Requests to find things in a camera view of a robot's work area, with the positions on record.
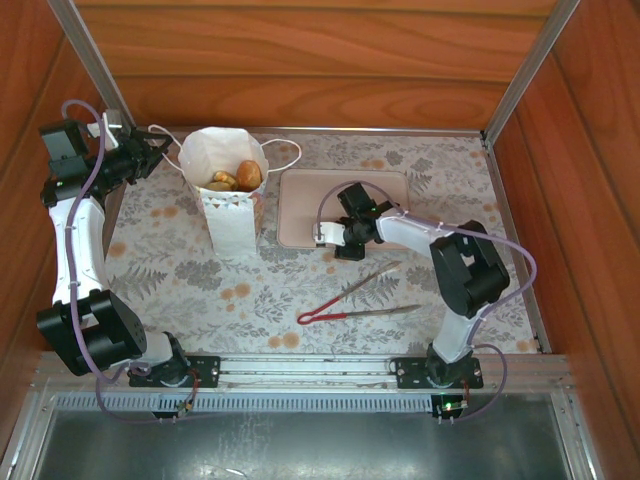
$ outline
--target red handle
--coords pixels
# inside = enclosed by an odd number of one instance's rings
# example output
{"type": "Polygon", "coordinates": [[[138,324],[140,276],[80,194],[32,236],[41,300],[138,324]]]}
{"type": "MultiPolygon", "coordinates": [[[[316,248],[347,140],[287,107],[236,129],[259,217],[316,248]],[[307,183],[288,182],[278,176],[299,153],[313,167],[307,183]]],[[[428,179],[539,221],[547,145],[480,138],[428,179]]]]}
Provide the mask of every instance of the red handle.
{"type": "Polygon", "coordinates": [[[322,322],[325,320],[344,320],[345,318],[347,318],[347,314],[346,313],[329,313],[327,315],[309,315],[308,313],[305,313],[303,315],[300,315],[298,317],[298,325],[309,325],[310,323],[313,322],[322,322]],[[302,320],[303,317],[307,317],[309,316],[308,320],[302,320]]]}
{"type": "Polygon", "coordinates": [[[318,308],[316,308],[315,310],[313,310],[311,312],[300,314],[300,316],[298,317],[298,325],[309,325],[310,323],[313,323],[313,322],[317,321],[315,319],[316,318],[320,318],[320,317],[316,317],[316,315],[318,313],[322,312],[323,310],[326,310],[327,308],[329,308],[331,305],[336,303],[341,298],[342,297],[336,297],[336,298],[334,298],[332,300],[329,300],[324,305],[320,305],[318,308]]]}

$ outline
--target white paper bag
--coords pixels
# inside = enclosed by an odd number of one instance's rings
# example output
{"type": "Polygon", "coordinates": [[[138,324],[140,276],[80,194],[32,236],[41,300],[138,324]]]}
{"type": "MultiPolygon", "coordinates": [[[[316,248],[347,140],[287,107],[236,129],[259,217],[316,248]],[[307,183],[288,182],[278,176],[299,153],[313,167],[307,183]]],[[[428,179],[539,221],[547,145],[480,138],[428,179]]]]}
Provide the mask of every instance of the white paper bag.
{"type": "MultiPolygon", "coordinates": [[[[151,125],[149,131],[152,128],[168,133],[157,125],[151,125]]],[[[205,215],[216,255],[235,257],[256,254],[269,173],[295,164],[302,156],[300,146],[285,139],[269,140],[261,145],[246,130],[218,127],[197,130],[187,136],[184,144],[180,145],[177,141],[176,144],[180,148],[178,160],[181,170],[193,192],[198,209],[205,215]],[[299,154],[288,165],[269,170],[269,162],[262,147],[276,141],[296,145],[299,154]],[[238,165],[245,160],[255,161],[262,172],[262,183],[256,190],[214,192],[203,188],[220,170],[235,175],[238,165]]]]}

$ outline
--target bag handle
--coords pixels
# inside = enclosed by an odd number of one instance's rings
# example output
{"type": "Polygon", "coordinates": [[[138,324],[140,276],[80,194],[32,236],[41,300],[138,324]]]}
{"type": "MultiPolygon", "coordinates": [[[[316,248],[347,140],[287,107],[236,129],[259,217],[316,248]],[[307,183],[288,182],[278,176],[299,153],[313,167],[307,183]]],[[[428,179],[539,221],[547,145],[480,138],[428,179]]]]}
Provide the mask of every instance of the bag handle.
{"type": "Polygon", "coordinates": [[[262,148],[264,151],[265,145],[269,145],[270,143],[274,143],[274,142],[285,142],[285,143],[290,143],[291,145],[295,145],[298,148],[298,156],[293,162],[289,162],[284,167],[270,168],[268,170],[269,173],[280,172],[281,170],[286,170],[289,167],[293,167],[296,164],[296,162],[302,158],[302,147],[300,147],[300,145],[298,145],[293,140],[287,140],[286,138],[274,138],[272,140],[267,140],[266,142],[260,144],[260,148],[262,148]]]}
{"type": "MultiPolygon", "coordinates": [[[[175,142],[175,144],[176,144],[176,145],[178,145],[178,148],[182,151],[182,144],[181,144],[178,140],[176,140],[176,137],[174,137],[174,136],[173,136],[173,134],[172,134],[169,130],[167,130],[167,129],[166,129],[166,128],[164,128],[164,127],[161,127],[160,125],[156,125],[156,124],[149,125],[149,126],[147,127],[147,131],[148,131],[149,133],[151,133],[151,130],[152,130],[152,129],[160,130],[162,133],[165,133],[165,134],[169,135],[169,136],[173,139],[173,141],[175,142]]],[[[155,146],[158,146],[158,142],[156,142],[155,140],[153,141],[153,144],[154,144],[155,146]]],[[[168,157],[168,156],[166,156],[164,153],[162,154],[162,156],[164,157],[164,159],[165,159],[167,162],[169,162],[169,165],[171,165],[173,168],[175,168],[176,170],[180,171],[180,173],[182,173],[182,175],[184,175],[184,170],[182,170],[182,169],[181,169],[180,167],[178,167],[175,163],[173,163],[171,160],[169,160],[169,157],[168,157]]]]}
{"type": "MultiPolygon", "coordinates": [[[[182,150],[182,144],[176,139],[176,137],[173,136],[173,134],[167,130],[164,127],[161,127],[160,125],[156,125],[156,124],[152,124],[149,125],[147,127],[147,130],[149,132],[151,132],[152,130],[159,130],[162,133],[165,133],[167,135],[169,135],[173,141],[175,142],[175,144],[178,146],[178,148],[180,150],[182,150]]],[[[265,145],[269,145],[270,143],[274,143],[274,142],[285,142],[285,143],[290,143],[292,145],[295,145],[298,148],[298,156],[292,161],[289,162],[288,164],[286,164],[284,167],[279,167],[279,168],[271,168],[268,170],[268,173],[274,173],[274,172],[280,172],[282,170],[286,170],[287,168],[292,167],[293,165],[295,165],[298,160],[300,160],[302,158],[302,147],[300,147],[300,145],[298,145],[296,142],[294,142],[293,140],[287,140],[286,138],[273,138],[271,140],[267,140],[264,143],[260,144],[260,148],[264,148],[265,145]]],[[[176,170],[178,170],[179,172],[181,172],[184,175],[184,170],[182,170],[180,167],[178,167],[175,163],[173,163],[169,157],[167,155],[165,155],[164,153],[162,154],[162,156],[164,157],[164,159],[169,163],[169,165],[171,165],[173,168],[175,168],[176,170]]]]}

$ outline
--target bread roll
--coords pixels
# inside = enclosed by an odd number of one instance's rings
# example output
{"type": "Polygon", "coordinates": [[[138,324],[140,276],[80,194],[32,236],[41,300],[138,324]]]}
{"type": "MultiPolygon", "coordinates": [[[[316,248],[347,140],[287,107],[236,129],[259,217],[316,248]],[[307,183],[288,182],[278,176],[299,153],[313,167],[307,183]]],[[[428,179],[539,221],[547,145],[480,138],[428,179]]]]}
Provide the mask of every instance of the bread roll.
{"type": "Polygon", "coordinates": [[[213,190],[214,192],[230,192],[231,185],[225,182],[211,182],[206,187],[207,190],[213,190]]]}
{"type": "Polygon", "coordinates": [[[262,183],[260,166],[253,160],[245,160],[238,166],[236,179],[238,180],[238,190],[253,192],[262,183]]]}
{"type": "Polygon", "coordinates": [[[228,183],[231,186],[232,191],[235,191],[238,189],[238,181],[236,180],[236,178],[233,175],[231,175],[229,172],[225,172],[223,170],[216,172],[216,174],[213,176],[212,182],[228,183]]]}

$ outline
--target pastry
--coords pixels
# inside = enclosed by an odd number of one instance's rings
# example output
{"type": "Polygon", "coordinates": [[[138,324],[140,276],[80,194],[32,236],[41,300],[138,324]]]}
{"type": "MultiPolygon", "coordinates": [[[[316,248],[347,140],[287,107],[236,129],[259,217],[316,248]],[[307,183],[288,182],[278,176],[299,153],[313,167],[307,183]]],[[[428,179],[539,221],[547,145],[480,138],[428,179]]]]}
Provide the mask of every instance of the pastry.
{"type": "Polygon", "coordinates": [[[245,160],[238,166],[236,179],[238,180],[238,190],[253,192],[262,183],[260,166],[253,160],[245,160]]]}
{"type": "Polygon", "coordinates": [[[231,175],[229,172],[225,172],[223,170],[216,172],[216,174],[213,176],[213,180],[211,181],[228,183],[229,186],[231,186],[232,191],[235,191],[238,189],[238,181],[236,180],[236,177],[231,175]]]}

